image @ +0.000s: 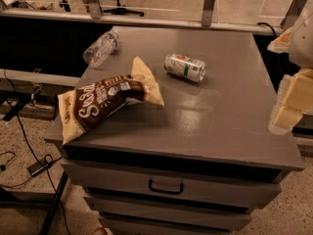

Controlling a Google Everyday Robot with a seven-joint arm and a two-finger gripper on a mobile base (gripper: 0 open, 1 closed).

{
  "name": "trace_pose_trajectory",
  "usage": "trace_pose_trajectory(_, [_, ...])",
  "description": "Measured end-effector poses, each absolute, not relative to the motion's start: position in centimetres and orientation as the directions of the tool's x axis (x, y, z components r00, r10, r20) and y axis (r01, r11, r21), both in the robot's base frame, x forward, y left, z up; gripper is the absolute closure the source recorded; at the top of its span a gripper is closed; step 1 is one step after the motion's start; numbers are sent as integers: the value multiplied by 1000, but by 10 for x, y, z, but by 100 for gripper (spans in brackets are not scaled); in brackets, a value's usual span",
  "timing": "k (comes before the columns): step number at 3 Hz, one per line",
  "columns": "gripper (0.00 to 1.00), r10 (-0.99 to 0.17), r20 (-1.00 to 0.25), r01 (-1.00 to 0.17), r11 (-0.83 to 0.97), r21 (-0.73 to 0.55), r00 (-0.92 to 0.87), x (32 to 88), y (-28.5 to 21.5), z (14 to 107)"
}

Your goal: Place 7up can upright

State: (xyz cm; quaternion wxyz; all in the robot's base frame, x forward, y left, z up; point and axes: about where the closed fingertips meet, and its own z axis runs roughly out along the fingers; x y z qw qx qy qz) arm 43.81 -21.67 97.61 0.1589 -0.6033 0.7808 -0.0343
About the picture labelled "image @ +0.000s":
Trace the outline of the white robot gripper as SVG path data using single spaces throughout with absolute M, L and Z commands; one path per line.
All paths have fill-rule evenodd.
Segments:
M 271 133 L 285 135 L 313 111 L 313 70 L 309 69 L 313 68 L 313 7 L 304 9 L 293 27 L 271 41 L 267 50 L 289 52 L 290 61 L 302 67 L 295 75 L 284 75 L 268 123 Z

